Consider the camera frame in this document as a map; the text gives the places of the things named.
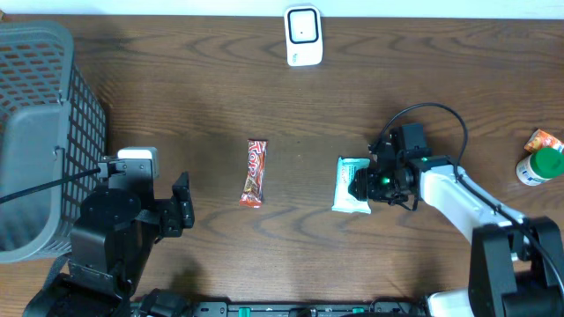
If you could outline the red Top candy bar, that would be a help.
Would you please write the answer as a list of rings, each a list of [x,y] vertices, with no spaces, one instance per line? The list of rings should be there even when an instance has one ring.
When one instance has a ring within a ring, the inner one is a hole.
[[[260,208],[263,204],[263,175],[267,145],[266,140],[248,140],[248,173],[241,194],[241,206]]]

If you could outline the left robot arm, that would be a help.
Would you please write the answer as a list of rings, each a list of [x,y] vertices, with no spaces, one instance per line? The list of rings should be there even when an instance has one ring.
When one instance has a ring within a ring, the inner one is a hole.
[[[152,248],[195,223],[189,175],[180,174],[168,199],[154,196],[150,158],[105,158],[101,183],[80,204],[71,251],[58,257],[26,316],[189,316],[187,299],[155,289],[133,296]]]

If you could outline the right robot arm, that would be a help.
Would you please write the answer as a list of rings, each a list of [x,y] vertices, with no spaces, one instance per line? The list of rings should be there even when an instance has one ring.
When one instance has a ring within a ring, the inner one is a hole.
[[[507,207],[449,156],[433,155],[419,124],[392,129],[369,150],[375,166],[355,172],[349,194],[410,211],[426,203],[471,244],[467,287],[429,296],[430,314],[563,314],[563,246],[550,218],[529,218]]]

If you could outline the orange tissue pack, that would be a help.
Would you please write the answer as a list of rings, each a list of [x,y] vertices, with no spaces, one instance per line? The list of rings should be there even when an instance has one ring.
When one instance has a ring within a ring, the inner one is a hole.
[[[552,148],[562,153],[563,142],[550,133],[537,129],[525,144],[524,149],[530,153],[535,153],[543,148]]]

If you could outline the teal wet wipes pack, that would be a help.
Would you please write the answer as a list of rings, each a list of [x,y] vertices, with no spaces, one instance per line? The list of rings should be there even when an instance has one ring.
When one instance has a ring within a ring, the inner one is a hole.
[[[332,211],[344,213],[370,214],[371,209],[368,202],[359,201],[349,193],[356,172],[362,168],[369,167],[368,158],[342,158],[338,159],[336,172],[336,186]]]

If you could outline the green lid plastic jar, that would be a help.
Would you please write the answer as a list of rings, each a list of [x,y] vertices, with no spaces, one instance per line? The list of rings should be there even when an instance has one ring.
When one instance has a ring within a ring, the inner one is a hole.
[[[516,165],[516,176],[527,186],[538,186],[563,174],[563,154],[542,148]]]

